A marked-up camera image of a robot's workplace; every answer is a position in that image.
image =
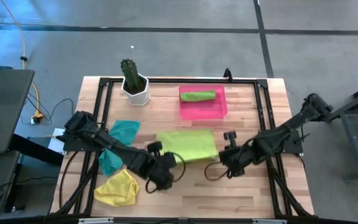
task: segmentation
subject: teal towel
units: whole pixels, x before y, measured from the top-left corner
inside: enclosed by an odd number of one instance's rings
[[[118,120],[112,126],[109,135],[126,146],[130,146],[136,137],[140,123],[138,121]],[[122,167],[122,160],[108,149],[99,156],[99,164],[103,174],[108,177]]]

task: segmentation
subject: pink tray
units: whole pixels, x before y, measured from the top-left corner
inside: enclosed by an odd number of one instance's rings
[[[180,93],[215,90],[216,99],[200,102],[180,102],[182,119],[221,119],[227,114],[226,96],[223,85],[189,85],[179,86]]]

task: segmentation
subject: wooden tabletop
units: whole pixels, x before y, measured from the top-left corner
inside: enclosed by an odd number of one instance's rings
[[[96,92],[100,77],[84,77],[76,110],[93,112]],[[177,83],[151,83],[151,100],[144,107],[131,106],[127,96],[121,91],[121,84],[113,86],[107,128],[111,128],[117,119],[140,121],[140,129],[133,146],[144,148],[155,140],[162,131],[189,130],[209,128],[214,130],[215,143],[218,150],[228,144],[223,139],[226,131],[237,131],[237,142],[245,142],[260,129],[256,110],[254,87],[246,84],[224,84],[227,102],[227,115],[224,119],[186,121],[179,116],[179,97]],[[275,122],[278,125],[291,117],[284,81],[281,78],[268,79],[270,99],[273,106]],[[106,88],[102,96],[98,118],[101,119],[106,96]],[[264,94],[261,92],[265,109]],[[71,154],[65,156],[60,169],[58,183]],[[68,200],[80,179],[84,152],[79,152],[68,168],[63,185],[63,203]],[[306,209],[313,213],[305,170],[299,158],[283,154],[283,164],[287,185],[294,196]],[[266,164],[246,167],[242,177],[222,178],[210,182],[204,177],[204,168],[211,160],[189,163],[183,178],[166,191],[148,194],[145,181],[132,175],[140,185],[136,204],[128,207],[112,207],[94,200],[93,217],[191,217],[191,218],[273,218],[272,198],[270,196],[269,179]],[[183,166],[172,170],[175,176]],[[218,176],[225,171],[222,165],[216,165],[209,175]],[[99,171],[96,187],[104,184],[108,177]],[[58,210],[59,184],[57,185],[51,212]],[[81,211],[83,211],[88,187],[85,188]],[[280,208],[284,212],[282,193],[278,190]]]

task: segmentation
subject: yellow cloth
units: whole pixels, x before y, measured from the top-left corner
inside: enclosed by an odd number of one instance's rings
[[[139,184],[124,169],[94,190],[94,198],[114,207],[134,205]]]

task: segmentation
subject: gray floor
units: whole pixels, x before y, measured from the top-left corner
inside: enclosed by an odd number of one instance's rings
[[[257,28],[252,0],[6,0],[23,24],[98,27]],[[260,0],[267,29],[358,30],[357,0]],[[0,24],[12,20],[0,3]],[[133,58],[147,76],[266,77],[258,34],[25,31],[28,68],[36,71],[42,103],[51,110],[64,98],[78,99],[85,75],[119,75],[122,58]],[[275,77],[284,78],[291,110],[319,93],[338,107],[358,90],[358,36],[268,35]],[[16,30],[0,30],[0,65],[20,68]],[[28,122],[34,109],[24,106]],[[70,105],[59,106],[51,126],[18,124],[22,136],[44,136],[61,128]],[[339,121],[305,126],[306,174],[314,210],[324,218],[358,221],[358,182]]]

